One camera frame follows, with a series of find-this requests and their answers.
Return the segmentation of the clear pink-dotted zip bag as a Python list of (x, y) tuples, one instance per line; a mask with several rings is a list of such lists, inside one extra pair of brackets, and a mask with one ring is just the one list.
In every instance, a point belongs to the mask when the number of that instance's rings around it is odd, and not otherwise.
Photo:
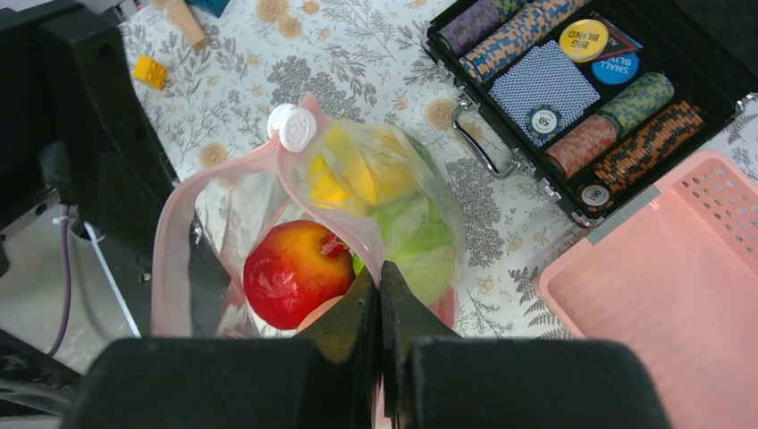
[(254, 338), (303, 329), (361, 272), (394, 263), (448, 326), (464, 250), (456, 198), (425, 146), (387, 123), (278, 105), (268, 141), (191, 175), (160, 214), (151, 332)]

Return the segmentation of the pale green cabbage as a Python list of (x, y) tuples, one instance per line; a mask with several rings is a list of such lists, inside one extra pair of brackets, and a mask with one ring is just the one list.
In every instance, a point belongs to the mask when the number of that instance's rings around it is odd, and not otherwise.
[(421, 192), (381, 206), (358, 203), (353, 213), (375, 221), (386, 259), (399, 268), (417, 299), (427, 306), (442, 299), (463, 247), (464, 223), (455, 198)]

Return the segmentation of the red apple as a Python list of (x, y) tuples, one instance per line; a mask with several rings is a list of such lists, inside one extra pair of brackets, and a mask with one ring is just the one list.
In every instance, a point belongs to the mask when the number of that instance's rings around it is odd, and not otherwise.
[(355, 280), (349, 247), (322, 224), (296, 220), (274, 226), (243, 266), (242, 286), (253, 311), (279, 330), (293, 330), (311, 311), (343, 295)]

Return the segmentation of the orange peach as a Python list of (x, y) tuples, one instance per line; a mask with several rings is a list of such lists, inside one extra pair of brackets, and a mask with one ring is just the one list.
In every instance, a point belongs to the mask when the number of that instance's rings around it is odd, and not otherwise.
[(329, 311), (342, 298), (343, 296), (340, 295), (331, 299), (327, 299), (324, 303), (319, 305), (317, 308), (315, 308), (313, 311), (311, 311), (308, 315), (304, 317), (304, 319), (300, 322), (300, 324), (296, 328), (296, 332), (301, 332), (304, 329), (308, 328), (313, 322), (315, 322), (318, 318), (320, 318), (327, 311)]

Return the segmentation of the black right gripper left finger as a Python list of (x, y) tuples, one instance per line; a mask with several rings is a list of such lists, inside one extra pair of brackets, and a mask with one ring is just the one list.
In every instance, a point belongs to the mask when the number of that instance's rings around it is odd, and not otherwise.
[(377, 290), (348, 293), (289, 339), (116, 341), (83, 378), (65, 428), (371, 428)]

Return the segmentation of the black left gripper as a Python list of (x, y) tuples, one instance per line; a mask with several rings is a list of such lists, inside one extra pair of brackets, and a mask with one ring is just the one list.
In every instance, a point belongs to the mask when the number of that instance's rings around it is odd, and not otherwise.
[(132, 85), (117, 25), (76, 1), (1, 11), (1, 224), (52, 190), (149, 249), (174, 169)]

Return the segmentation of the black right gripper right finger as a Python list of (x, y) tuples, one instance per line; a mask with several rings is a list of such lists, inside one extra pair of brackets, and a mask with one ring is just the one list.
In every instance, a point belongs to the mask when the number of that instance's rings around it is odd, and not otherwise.
[(383, 408), (395, 428), (668, 428), (653, 380), (607, 340), (466, 339), (385, 262)]

